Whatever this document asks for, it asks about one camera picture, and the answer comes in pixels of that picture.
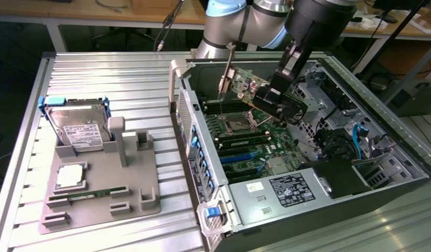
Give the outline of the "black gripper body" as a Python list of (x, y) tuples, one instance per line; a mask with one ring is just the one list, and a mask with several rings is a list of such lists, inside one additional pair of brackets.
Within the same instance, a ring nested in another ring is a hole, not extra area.
[(285, 30), (298, 50), (329, 46), (340, 37), (353, 14), (356, 1), (296, 0)]

